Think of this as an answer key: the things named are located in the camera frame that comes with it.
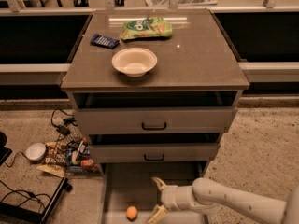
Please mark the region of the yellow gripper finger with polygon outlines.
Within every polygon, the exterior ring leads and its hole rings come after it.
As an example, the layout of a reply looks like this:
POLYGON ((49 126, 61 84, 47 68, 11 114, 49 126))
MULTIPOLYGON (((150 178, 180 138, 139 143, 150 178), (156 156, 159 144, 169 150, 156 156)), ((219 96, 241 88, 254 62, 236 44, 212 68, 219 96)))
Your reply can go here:
POLYGON ((163 205, 156 205, 152 211, 151 216, 149 217, 148 224, 157 224, 167 215, 167 209, 163 205))
POLYGON ((159 177, 153 177, 152 181, 156 184, 159 191, 163 191, 167 187, 167 185, 159 177))

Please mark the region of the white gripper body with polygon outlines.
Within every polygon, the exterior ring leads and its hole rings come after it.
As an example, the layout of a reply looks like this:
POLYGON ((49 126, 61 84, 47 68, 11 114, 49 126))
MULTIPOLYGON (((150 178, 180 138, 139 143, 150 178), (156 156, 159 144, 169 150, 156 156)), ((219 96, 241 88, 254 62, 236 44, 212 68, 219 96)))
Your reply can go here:
POLYGON ((163 188, 161 202, 169 211, 193 210, 199 204, 193 195, 192 186, 177 185, 163 188))

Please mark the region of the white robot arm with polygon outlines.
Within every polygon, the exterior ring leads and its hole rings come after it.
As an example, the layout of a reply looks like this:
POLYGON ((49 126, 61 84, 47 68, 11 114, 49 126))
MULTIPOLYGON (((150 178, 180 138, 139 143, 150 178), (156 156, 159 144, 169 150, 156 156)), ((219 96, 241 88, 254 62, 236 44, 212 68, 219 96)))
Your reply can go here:
POLYGON ((225 187, 208 178, 197 178, 189 186, 166 185, 159 177, 153 182, 161 193, 148 224, 157 224, 170 211, 190 210, 207 214, 223 205, 259 224, 299 224, 299 188, 286 202, 225 187))

